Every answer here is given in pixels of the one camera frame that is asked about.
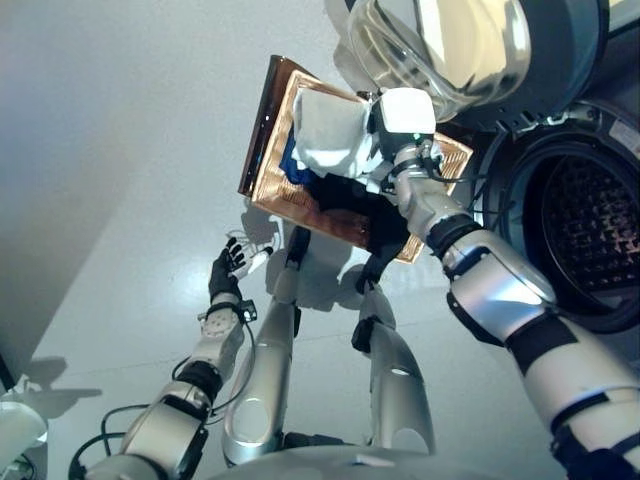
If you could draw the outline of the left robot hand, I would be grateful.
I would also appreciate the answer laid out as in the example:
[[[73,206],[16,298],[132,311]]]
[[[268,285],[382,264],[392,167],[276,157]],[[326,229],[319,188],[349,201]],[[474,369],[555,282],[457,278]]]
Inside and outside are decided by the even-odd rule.
[[[230,237],[211,267],[208,283],[210,304],[226,298],[239,304],[243,300],[240,281],[266,264],[273,253],[273,248],[266,246],[255,253],[246,254],[238,238]]]

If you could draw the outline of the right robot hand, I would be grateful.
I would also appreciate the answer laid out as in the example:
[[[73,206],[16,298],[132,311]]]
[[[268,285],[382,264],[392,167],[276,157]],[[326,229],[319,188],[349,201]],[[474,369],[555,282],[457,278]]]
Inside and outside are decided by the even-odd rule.
[[[371,105],[368,129],[383,160],[395,164],[402,151],[433,142],[436,119],[432,99],[416,88],[387,89]]]

